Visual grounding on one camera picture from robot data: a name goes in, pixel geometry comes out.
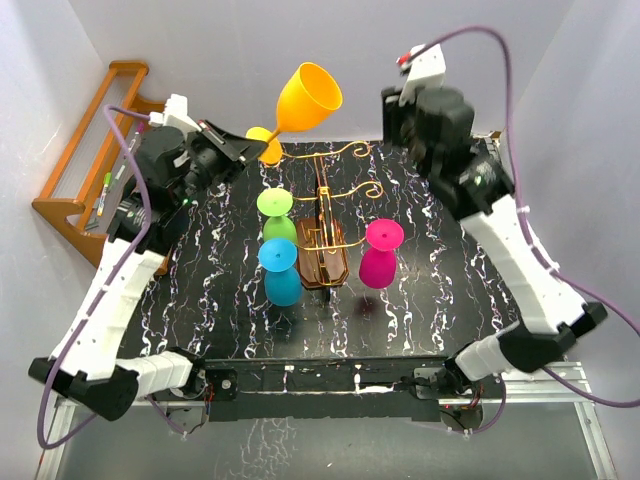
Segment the green wine glass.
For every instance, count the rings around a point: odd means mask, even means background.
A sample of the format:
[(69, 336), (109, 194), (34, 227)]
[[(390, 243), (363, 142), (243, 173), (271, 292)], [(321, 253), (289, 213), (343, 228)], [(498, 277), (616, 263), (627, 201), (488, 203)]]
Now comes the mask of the green wine glass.
[(263, 227), (264, 241), (281, 238), (297, 244), (296, 226), (288, 217), (293, 203), (292, 194), (283, 188), (267, 188), (260, 193), (256, 205), (260, 213), (267, 217)]

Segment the orange wine glass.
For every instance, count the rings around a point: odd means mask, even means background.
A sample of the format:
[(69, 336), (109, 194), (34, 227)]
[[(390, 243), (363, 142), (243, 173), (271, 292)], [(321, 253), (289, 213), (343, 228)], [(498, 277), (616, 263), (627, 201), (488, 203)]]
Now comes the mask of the orange wine glass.
[(302, 63), (287, 81), (276, 105), (276, 128), (251, 127), (246, 137), (267, 144), (258, 160), (267, 166), (277, 165), (283, 157), (278, 140), (281, 133), (305, 132), (317, 127), (338, 111), (343, 95), (337, 81), (323, 67)]

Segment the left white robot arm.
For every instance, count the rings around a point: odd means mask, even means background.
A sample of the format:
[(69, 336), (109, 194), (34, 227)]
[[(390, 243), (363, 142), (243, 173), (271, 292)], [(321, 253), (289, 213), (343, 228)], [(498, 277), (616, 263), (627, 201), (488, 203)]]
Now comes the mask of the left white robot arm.
[(148, 283), (187, 230), (190, 202), (211, 186), (232, 183), (267, 147), (208, 121), (189, 133), (175, 126), (147, 130), (85, 300), (54, 351), (32, 360), (29, 376), (108, 421), (159, 391), (200, 396), (207, 376), (194, 366), (194, 355), (123, 360), (118, 348)]

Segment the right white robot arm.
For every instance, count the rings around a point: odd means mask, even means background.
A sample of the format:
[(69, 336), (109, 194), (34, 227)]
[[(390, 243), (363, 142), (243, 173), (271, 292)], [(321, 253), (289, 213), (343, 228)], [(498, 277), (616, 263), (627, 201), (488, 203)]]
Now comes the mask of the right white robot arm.
[(482, 379), (509, 370), (535, 372), (561, 359), (606, 317), (551, 275), (520, 230), (514, 183), (490, 141), (471, 133), (474, 110), (450, 87), (422, 88), (414, 102), (382, 90), (383, 140), (406, 149), (429, 191), (484, 250), (521, 318), (449, 357), (433, 383), (466, 397)]

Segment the pink wine glass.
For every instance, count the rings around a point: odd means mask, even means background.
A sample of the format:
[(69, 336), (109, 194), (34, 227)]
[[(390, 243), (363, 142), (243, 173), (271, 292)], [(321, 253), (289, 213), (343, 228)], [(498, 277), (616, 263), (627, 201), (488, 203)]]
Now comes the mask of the pink wine glass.
[(362, 257), (359, 278), (369, 288), (383, 289), (395, 279), (396, 250), (404, 241), (404, 230), (396, 221), (379, 218), (367, 226), (369, 249)]

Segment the blue wine glass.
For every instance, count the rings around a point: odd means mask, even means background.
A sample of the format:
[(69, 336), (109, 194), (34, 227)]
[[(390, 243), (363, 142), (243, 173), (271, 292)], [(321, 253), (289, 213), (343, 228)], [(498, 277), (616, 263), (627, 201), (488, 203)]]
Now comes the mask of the blue wine glass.
[(302, 284), (295, 267), (298, 250), (285, 238), (273, 238), (263, 243), (258, 259), (266, 270), (264, 288), (267, 299), (278, 307), (289, 307), (298, 302)]

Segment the orange wooden rack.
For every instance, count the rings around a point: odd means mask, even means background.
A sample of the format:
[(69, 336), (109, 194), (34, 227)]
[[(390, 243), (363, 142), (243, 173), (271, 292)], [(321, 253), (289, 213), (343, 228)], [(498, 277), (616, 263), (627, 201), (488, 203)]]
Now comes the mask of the orange wooden rack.
[(106, 240), (104, 230), (111, 214), (107, 208), (99, 217), (94, 206), (104, 176), (122, 158), (103, 107), (114, 104), (143, 114), (161, 110), (161, 102), (139, 93), (148, 73), (148, 65), (141, 60), (109, 64), (41, 193), (32, 201), (33, 209), (93, 266), (100, 263)]

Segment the pink capped marker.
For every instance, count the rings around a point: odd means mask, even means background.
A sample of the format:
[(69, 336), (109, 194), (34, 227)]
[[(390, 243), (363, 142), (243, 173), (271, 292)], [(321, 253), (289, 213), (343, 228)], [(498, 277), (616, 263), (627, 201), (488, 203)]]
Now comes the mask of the pink capped marker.
[(144, 132), (146, 124), (144, 122), (139, 122), (134, 133), (131, 135), (128, 140), (128, 151), (132, 154), (135, 153), (137, 145), (140, 141), (141, 134)]

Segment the green capped marker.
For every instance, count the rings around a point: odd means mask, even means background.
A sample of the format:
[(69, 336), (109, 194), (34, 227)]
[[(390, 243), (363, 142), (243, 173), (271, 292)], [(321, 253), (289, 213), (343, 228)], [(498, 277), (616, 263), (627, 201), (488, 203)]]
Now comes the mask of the green capped marker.
[(107, 172), (103, 179), (103, 187), (105, 189), (110, 189), (116, 182), (119, 181), (125, 169), (126, 169), (126, 166), (121, 165), (115, 171)]

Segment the orange tipped marker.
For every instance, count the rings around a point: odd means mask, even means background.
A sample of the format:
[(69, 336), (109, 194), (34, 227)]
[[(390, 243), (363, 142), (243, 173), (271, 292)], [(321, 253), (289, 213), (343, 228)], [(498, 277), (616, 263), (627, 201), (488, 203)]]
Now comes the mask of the orange tipped marker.
[(98, 199), (98, 206), (97, 206), (97, 209), (96, 209), (96, 215), (98, 217), (101, 217), (103, 215), (103, 213), (104, 213), (105, 204), (106, 204), (106, 198), (107, 198), (107, 195), (109, 193), (109, 188), (110, 188), (110, 185), (106, 184), (106, 183), (103, 184), (103, 186), (102, 186), (101, 194), (100, 194), (100, 197)]

